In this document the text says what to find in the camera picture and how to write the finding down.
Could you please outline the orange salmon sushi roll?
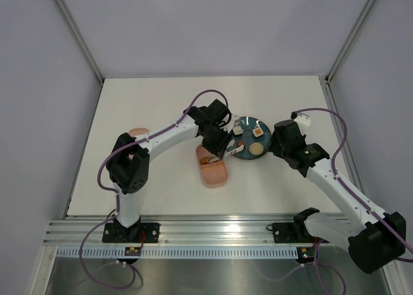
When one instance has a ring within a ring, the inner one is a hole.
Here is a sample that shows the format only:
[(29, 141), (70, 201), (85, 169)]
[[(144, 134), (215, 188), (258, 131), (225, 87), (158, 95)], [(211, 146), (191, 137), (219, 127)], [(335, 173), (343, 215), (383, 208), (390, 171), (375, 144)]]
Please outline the orange salmon sushi roll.
[(255, 138), (260, 138), (265, 135), (265, 132), (261, 127), (256, 127), (252, 130), (252, 134)]

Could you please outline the pink lunch box lid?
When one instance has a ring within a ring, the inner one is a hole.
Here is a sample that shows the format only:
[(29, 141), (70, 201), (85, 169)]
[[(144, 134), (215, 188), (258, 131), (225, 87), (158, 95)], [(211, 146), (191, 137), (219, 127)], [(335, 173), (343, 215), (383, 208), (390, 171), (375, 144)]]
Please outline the pink lunch box lid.
[(143, 134), (147, 134), (149, 132), (150, 131), (147, 128), (133, 128), (128, 133), (129, 133), (130, 136), (136, 137), (136, 136), (140, 136), (140, 135), (143, 135)]

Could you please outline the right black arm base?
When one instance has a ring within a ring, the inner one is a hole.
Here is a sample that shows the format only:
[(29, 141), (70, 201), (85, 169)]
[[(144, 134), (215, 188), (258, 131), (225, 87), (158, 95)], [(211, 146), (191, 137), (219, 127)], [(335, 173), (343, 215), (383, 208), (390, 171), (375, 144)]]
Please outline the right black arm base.
[(274, 243), (308, 243), (315, 245), (319, 242), (319, 238), (298, 233), (292, 222), (271, 223), (265, 228), (272, 234)]

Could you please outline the white cat paw tongs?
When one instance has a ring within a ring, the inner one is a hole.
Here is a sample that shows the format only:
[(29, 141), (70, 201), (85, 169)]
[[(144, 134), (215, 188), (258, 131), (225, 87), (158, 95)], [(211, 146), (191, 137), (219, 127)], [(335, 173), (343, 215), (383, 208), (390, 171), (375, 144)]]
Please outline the white cat paw tongs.
[(237, 146), (238, 143), (239, 143), (239, 141), (236, 141), (236, 140), (234, 140), (234, 139), (231, 140), (231, 141), (229, 142), (226, 150), (225, 150), (224, 156), (223, 156), (222, 158), (218, 158), (218, 157), (216, 157), (216, 156), (211, 156), (211, 157), (207, 158), (207, 159), (208, 159), (208, 164), (210, 164), (210, 163), (215, 163), (215, 162), (217, 162), (217, 161), (222, 160), (222, 159), (225, 158), (225, 157), (233, 156), (233, 155), (235, 155), (235, 154), (237, 154), (237, 153), (239, 153), (239, 152), (242, 152), (242, 151), (245, 149), (245, 146), (243, 145), (243, 146), (241, 146), (241, 147), (238, 147), (238, 146)]

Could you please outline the aluminium frame post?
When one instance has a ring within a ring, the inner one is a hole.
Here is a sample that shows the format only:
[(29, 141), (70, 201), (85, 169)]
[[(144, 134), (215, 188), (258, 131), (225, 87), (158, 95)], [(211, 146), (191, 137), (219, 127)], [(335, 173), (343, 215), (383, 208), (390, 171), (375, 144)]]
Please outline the aluminium frame post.
[(105, 77), (102, 74), (101, 69), (99, 68), (93, 54), (91, 53), (87, 43), (85, 42), (84, 37), (66, 3), (65, 0), (52, 0), (57, 9), (60, 13), (65, 25), (72, 35), (80, 53), (82, 54), (83, 58), (85, 59), (88, 67), (90, 68), (91, 72), (93, 73), (96, 81), (99, 83), (99, 86), (102, 87), (105, 81)]
[(352, 47), (355, 45), (359, 34), (366, 25), (370, 15), (372, 14), (375, 6), (379, 0), (366, 0), (361, 11), (359, 12), (354, 24), (352, 25), (350, 32), (346, 36), (346, 39), (341, 46), (332, 66), (325, 76), (325, 81), (327, 85), (331, 85), (331, 82), (338, 73), (341, 65), (345, 62), (345, 59), (349, 55)]

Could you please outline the aluminium mounting rail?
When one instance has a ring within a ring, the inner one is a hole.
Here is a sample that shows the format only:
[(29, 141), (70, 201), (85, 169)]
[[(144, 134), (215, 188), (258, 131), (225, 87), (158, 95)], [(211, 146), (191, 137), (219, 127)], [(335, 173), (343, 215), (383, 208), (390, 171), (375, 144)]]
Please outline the aluminium mounting rail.
[[(69, 216), (49, 222), (43, 245), (80, 245), (104, 216)], [(273, 245), (267, 225), (293, 221), (291, 214), (142, 215), (158, 223), (157, 246), (263, 246)]]

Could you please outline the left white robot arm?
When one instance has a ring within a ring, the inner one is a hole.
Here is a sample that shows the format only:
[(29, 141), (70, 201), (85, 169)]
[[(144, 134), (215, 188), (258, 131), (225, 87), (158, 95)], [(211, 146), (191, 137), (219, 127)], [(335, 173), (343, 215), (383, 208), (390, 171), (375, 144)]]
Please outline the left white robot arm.
[(153, 132), (132, 137), (120, 135), (105, 162), (116, 196), (117, 235), (125, 242), (139, 235), (141, 206), (139, 191), (148, 181), (150, 163), (174, 146), (196, 137), (213, 156), (223, 159), (232, 140), (237, 116), (220, 100), (209, 106), (189, 106), (183, 116)]

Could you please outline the beige steamed bun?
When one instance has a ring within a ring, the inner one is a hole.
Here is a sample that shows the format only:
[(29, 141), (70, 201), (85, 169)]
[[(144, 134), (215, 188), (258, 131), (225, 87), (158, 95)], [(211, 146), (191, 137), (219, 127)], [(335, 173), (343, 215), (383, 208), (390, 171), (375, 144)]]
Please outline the beige steamed bun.
[(249, 146), (248, 151), (253, 156), (259, 156), (264, 152), (264, 146), (259, 142), (254, 142)]

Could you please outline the left aluminium frame post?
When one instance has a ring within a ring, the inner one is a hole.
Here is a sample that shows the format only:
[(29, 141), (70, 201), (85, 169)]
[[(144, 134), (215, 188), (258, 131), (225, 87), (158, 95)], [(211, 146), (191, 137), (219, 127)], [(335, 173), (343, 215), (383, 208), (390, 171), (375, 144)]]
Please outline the left aluminium frame post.
[(87, 43), (85, 42), (84, 37), (66, 3), (65, 0), (52, 0), (57, 9), (60, 13), (65, 25), (72, 35), (80, 53), (82, 54), (83, 58), (85, 59), (88, 67), (90, 68), (91, 72), (93, 73), (96, 81), (99, 83), (99, 86), (102, 87), (105, 81), (105, 77), (102, 74), (101, 69), (99, 68), (93, 54), (91, 53)]

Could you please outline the blue ceramic plate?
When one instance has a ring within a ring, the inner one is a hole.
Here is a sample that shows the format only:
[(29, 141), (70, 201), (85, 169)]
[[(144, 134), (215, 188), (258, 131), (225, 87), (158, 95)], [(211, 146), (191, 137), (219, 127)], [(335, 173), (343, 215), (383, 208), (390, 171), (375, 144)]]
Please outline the blue ceramic plate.
[[(241, 126), (243, 129), (243, 134), (240, 136), (235, 136), (232, 132), (232, 140), (234, 139), (236, 141), (242, 141), (245, 146), (245, 149), (242, 152), (233, 155), (235, 158), (242, 160), (254, 160), (263, 157), (267, 153), (267, 144), (271, 137), (271, 131), (262, 120), (251, 116), (236, 117), (234, 126)], [(261, 127), (264, 130), (265, 135), (263, 137), (255, 138), (253, 136), (252, 130), (256, 127)], [(259, 156), (253, 156), (248, 151), (249, 146), (254, 142), (259, 142), (264, 146), (264, 152)]]

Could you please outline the pink divided lunch box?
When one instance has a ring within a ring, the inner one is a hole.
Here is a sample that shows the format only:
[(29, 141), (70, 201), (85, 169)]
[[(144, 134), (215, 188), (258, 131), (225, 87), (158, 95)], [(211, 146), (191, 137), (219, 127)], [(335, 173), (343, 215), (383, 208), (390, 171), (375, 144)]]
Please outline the pink divided lunch box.
[(209, 158), (212, 154), (202, 145), (196, 148), (196, 159), (201, 176), (201, 181), (207, 188), (218, 188), (226, 184), (228, 179), (228, 171), (224, 161), (217, 161), (206, 165), (201, 165), (200, 161), (203, 158)]

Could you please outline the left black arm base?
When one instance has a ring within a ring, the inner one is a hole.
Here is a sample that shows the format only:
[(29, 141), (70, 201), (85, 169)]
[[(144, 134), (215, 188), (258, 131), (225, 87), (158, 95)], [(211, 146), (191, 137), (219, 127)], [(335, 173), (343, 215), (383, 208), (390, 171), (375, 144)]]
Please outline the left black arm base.
[(157, 243), (160, 224), (138, 222), (129, 228), (118, 223), (106, 223), (103, 243)]

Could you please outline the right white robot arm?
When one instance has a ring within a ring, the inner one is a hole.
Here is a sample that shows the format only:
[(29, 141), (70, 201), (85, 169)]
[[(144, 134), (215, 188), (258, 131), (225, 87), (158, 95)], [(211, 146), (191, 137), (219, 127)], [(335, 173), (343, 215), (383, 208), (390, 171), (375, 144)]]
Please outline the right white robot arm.
[(309, 208), (294, 216), (293, 233), (301, 241), (311, 237), (347, 251), (355, 265), (372, 274), (405, 253), (406, 221), (389, 214), (360, 192), (333, 167), (328, 153), (317, 143), (308, 144), (296, 121), (274, 125), (267, 150), (321, 189), (345, 215), (343, 223)]

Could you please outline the cucumber sushi roll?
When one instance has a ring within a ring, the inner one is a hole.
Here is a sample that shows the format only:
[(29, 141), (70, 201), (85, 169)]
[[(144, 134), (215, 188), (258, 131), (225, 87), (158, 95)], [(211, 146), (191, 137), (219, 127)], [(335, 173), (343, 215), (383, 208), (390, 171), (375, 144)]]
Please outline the cucumber sushi roll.
[(243, 134), (243, 129), (241, 126), (234, 126), (232, 129), (235, 136), (240, 136)]

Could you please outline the right aluminium frame post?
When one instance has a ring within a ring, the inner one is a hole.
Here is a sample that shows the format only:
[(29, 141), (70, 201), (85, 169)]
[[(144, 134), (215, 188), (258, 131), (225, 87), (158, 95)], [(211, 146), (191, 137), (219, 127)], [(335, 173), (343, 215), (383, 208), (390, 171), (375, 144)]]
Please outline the right aluminium frame post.
[(366, 25), (370, 15), (372, 14), (375, 6), (379, 0), (366, 0), (361, 11), (359, 12), (354, 24), (352, 25), (350, 32), (346, 36), (346, 39), (341, 46), (332, 66), (325, 76), (325, 81), (327, 85), (331, 85), (331, 82), (338, 73), (341, 65), (345, 62), (345, 59), (349, 55), (352, 47), (355, 45), (359, 34)]

